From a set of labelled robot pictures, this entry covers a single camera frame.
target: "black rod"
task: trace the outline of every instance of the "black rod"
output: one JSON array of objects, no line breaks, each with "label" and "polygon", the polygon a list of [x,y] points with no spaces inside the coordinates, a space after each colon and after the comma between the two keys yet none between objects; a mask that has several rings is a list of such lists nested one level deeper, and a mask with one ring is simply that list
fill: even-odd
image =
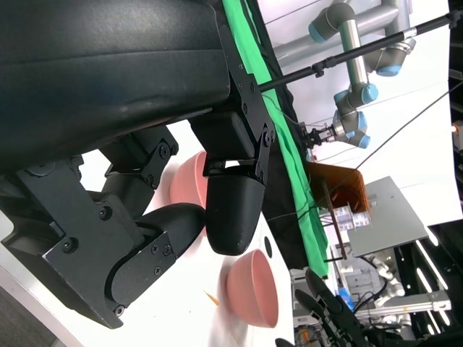
[{"label": "black rod", "polygon": [[352,49],[351,51],[338,54],[337,56],[329,57],[325,60],[319,61],[311,67],[306,67],[304,69],[292,72],[291,74],[287,74],[272,81],[263,83],[259,86],[260,91],[263,93],[280,85],[287,85],[288,83],[300,80],[313,74],[318,74],[318,77],[323,76],[324,69],[335,67],[337,64],[344,63],[353,58],[357,58],[358,56],[364,56],[365,54],[371,53],[378,49],[388,47],[403,41],[405,38],[412,38],[417,35],[427,33],[431,30],[437,29],[438,27],[443,27],[449,23],[454,24],[454,22],[456,22],[462,16],[462,14],[462,10],[453,11],[442,17],[435,18],[434,20],[422,23],[416,27],[401,31],[400,33],[381,38],[380,40],[373,41],[372,43]]}]

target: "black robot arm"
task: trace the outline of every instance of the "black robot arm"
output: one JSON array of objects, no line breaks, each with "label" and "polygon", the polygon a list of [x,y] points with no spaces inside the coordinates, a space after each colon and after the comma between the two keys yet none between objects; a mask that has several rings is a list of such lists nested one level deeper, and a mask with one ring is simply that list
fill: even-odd
[{"label": "black robot arm", "polygon": [[[212,8],[6,0],[0,22],[0,209],[14,224],[2,244],[63,304],[120,327],[204,225],[216,252],[246,250],[275,130]],[[183,119],[208,154],[206,209],[143,215],[179,150],[164,124]],[[80,184],[80,154],[94,149],[111,162],[101,192]]]}]

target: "light fixture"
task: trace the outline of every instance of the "light fixture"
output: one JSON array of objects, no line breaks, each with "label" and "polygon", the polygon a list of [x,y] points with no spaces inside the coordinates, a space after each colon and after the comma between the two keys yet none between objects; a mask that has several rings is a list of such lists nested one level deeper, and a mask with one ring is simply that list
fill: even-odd
[{"label": "light fixture", "polygon": [[429,333],[430,333],[431,335],[435,335],[435,334],[436,334],[436,333],[434,333],[434,329],[433,329],[433,327],[431,327],[430,324],[428,324],[428,330],[429,330]]},{"label": "light fixture", "polygon": [[450,325],[450,319],[449,319],[449,316],[447,316],[447,313],[443,310],[439,311],[439,313],[441,314],[441,317],[442,317],[442,320],[447,324],[447,325]]},{"label": "light fixture", "polygon": [[417,240],[416,242],[417,242],[418,248],[420,249],[422,255],[425,257],[425,259],[428,262],[429,266],[431,266],[431,269],[433,270],[433,272],[436,275],[437,279],[439,279],[439,282],[441,282],[441,285],[447,291],[449,289],[449,287],[447,286],[446,281],[443,280],[443,277],[441,276],[441,274],[437,270],[436,266],[434,265],[433,261],[429,257],[428,253],[425,250],[425,247],[422,246],[420,240]]},{"label": "light fixture", "polygon": [[436,235],[434,235],[433,232],[427,226],[425,226],[425,230],[426,234],[429,236],[429,241],[431,241],[434,246],[438,246],[439,241],[437,240]]},{"label": "light fixture", "polygon": [[431,289],[431,286],[429,285],[428,280],[426,280],[425,275],[422,273],[422,271],[421,271],[421,269],[419,267],[417,267],[417,274],[418,274],[418,277],[420,278],[422,284],[426,288],[426,291],[428,293],[432,293],[433,289]]},{"label": "light fixture", "polygon": [[433,314],[431,313],[430,310],[428,310],[428,314],[429,314],[429,318],[431,318],[431,320],[433,321],[434,328],[436,329],[437,333],[440,334],[440,333],[441,333],[441,329],[439,329],[439,326],[437,326],[437,322],[436,322],[436,320],[434,319],[434,316],[433,316]]}]

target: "screw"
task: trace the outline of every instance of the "screw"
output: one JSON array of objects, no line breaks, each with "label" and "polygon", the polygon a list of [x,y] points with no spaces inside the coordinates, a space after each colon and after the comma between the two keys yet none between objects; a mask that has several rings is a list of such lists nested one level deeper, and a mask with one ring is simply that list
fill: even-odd
[{"label": "screw", "polygon": [[161,146],[159,148],[159,155],[161,156],[161,158],[166,159],[167,149],[164,146]]},{"label": "screw", "polygon": [[148,183],[149,185],[153,184],[153,181],[154,181],[153,175],[148,175],[148,176],[146,177],[146,181],[147,181],[147,183]]},{"label": "screw", "polygon": [[116,314],[117,317],[121,317],[122,314],[124,313],[124,310],[125,310],[125,307],[123,307],[122,305],[119,305],[118,307],[114,309],[114,313]]},{"label": "screw", "polygon": [[69,237],[68,239],[64,241],[63,246],[61,248],[64,253],[70,254],[70,253],[73,253],[77,249],[77,245],[78,245],[77,239],[73,237]]},{"label": "screw", "polygon": [[164,252],[163,252],[163,254],[167,257],[167,256],[168,256],[169,254],[171,254],[171,253],[172,253],[172,247],[171,247],[170,244],[168,244],[168,245],[166,245],[166,246],[164,247]]},{"label": "screw", "polygon": [[113,210],[109,206],[105,206],[100,210],[99,216],[101,220],[108,220],[113,215]]},{"label": "screw", "polygon": [[268,132],[266,132],[266,135],[265,135],[265,137],[263,138],[263,144],[264,144],[266,147],[268,147],[268,146],[270,146],[270,141],[271,141],[271,139],[270,139],[270,134],[269,134]]}]

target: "pink bowl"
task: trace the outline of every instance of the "pink bowl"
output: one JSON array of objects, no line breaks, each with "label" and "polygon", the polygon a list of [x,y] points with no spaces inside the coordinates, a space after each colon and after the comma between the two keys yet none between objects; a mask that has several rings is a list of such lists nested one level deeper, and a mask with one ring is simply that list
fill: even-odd
[{"label": "pink bowl", "polygon": [[203,176],[206,152],[201,151],[185,161],[172,179],[171,203],[189,202],[203,206],[208,191],[208,179]]},{"label": "pink bowl", "polygon": [[275,327],[278,296],[266,256],[256,249],[233,264],[226,279],[230,310],[247,324]]}]

